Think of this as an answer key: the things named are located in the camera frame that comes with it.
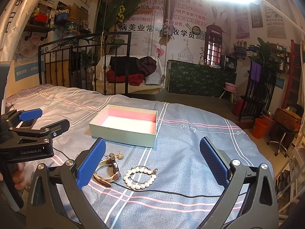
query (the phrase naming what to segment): wristwatch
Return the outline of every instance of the wristwatch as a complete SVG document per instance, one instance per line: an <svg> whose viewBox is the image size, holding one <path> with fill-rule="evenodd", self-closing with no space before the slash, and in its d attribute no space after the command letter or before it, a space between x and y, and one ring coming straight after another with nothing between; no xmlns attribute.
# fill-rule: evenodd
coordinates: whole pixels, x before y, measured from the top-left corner
<svg viewBox="0 0 305 229"><path fill-rule="evenodd" d="M113 170L113 175L111 177L108 177L108 178L103 178L103 177L100 177L98 174L97 174L97 171L101 168L101 167L104 167L104 166L107 166L109 168L112 168ZM117 166L117 163L115 161L115 155L114 153L110 153L106 159L104 160L101 160L99 165L97 166L95 172L93 173L93 177L95 180L97 180L100 184L102 184L103 186L105 187L111 187L111 183L113 181L116 181L118 180L120 177L121 177L121 173L120 173L120 170Z"/></svg>

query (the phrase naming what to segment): gray cushion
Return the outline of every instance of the gray cushion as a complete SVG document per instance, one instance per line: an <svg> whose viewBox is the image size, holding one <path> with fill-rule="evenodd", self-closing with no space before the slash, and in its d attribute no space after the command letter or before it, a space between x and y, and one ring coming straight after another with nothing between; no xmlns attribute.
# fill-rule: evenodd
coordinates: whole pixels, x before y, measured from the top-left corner
<svg viewBox="0 0 305 229"><path fill-rule="evenodd" d="M145 78L145 85L161 85L161 76L159 73L154 72Z"/></svg>

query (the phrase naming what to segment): qr code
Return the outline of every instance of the qr code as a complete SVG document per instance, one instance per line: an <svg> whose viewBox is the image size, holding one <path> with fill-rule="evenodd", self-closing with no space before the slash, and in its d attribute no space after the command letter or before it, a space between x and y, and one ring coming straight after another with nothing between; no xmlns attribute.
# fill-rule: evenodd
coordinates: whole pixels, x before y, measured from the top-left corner
<svg viewBox="0 0 305 229"><path fill-rule="evenodd" d="M199 35L196 35L196 39L205 41L205 31L201 31Z"/></svg>

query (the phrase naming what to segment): blue basket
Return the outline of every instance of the blue basket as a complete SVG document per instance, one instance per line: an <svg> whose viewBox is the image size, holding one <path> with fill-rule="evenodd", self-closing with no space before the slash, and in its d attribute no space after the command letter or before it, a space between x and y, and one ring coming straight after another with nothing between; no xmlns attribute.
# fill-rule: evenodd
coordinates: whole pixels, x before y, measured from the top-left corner
<svg viewBox="0 0 305 229"><path fill-rule="evenodd" d="M65 21L68 19L69 14L68 13L61 13L55 16L55 21Z"/></svg>

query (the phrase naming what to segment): human hand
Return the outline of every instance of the human hand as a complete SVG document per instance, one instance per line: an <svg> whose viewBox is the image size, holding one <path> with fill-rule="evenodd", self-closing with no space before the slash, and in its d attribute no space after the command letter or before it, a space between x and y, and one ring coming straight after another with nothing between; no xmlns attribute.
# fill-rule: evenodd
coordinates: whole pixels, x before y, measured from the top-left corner
<svg viewBox="0 0 305 229"><path fill-rule="evenodd" d="M17 163L17 170L13 175L13 182L15 183L15 188L18 190L22 190L25 188L25 163ZM0 174L0 181L3 181L3 176Z"/></svg>

